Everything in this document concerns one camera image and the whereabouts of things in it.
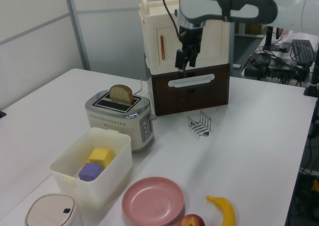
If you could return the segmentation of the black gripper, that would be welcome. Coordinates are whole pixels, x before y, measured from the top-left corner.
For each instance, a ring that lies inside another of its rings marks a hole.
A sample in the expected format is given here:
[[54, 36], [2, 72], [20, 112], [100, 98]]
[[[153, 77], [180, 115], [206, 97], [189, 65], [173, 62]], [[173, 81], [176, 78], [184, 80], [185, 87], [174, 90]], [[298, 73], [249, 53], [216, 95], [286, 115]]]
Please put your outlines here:
[[175, 67], [177, 69], [186, 68], [185, 48], [189, 46], [189, 66], [195, 67], [197, 56], [200, 53], [200, 46], [198, 44], [201, 43], [204, 26], [205, 22], [199, 24], [188, 22], [185, 25], [179, 26], [179, 41], [182, 43], [182, 49], [176, 51]]

